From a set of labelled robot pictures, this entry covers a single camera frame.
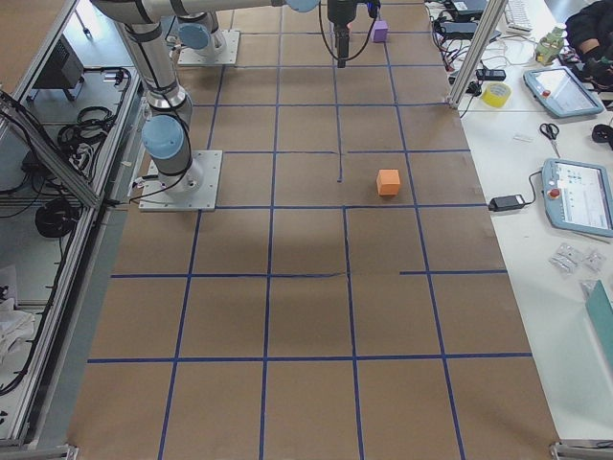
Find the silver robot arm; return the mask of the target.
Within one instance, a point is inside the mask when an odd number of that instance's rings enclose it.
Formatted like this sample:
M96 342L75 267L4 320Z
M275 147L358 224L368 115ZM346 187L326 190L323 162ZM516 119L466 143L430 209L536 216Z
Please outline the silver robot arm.
M325 37L320 1L285 1L296 12L317 8L320 34ZM350 56L350 24L356 17L358 1L328 1L327 18L333 25L334 47L324 44L338 68L344 68ZM222 30L215 12L183 14L176 17L175 50L170 54L180 67L213 67L234 65L238 59L240 31Z
M174 186L192 165L189 134L193 105L180 85L174 63L162 37L161 19L165 16L190 16L258 7L281 7L285 1L95 1L93 5L113 20L128 53L147 87L147 101L152 116L168 115L184 135L181 166L172 172L156 160L159 173Z

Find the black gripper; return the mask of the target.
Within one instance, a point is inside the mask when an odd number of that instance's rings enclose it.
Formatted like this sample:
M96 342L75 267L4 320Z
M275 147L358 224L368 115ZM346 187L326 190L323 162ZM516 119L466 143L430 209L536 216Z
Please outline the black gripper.
M334 44L338 68L345 68L349 58L349 28L355 19L353 0L328 0L327 17L334 28Z

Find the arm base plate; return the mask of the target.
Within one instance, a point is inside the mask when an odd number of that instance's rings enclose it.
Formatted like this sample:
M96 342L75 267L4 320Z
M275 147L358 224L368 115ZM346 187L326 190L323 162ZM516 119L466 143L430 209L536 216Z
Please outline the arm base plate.
M154 174L156 178L145 183L145 197L139 200L139 209L142 212L214 211L222 159L221 150L194 150L191 168L172 188L170 185L176 179L159 175L157 167L150 160L148 174Z
M234 65L237 61L239 30L217 30L211 34L206 29L182 29L179 38L181 39L179 66Z

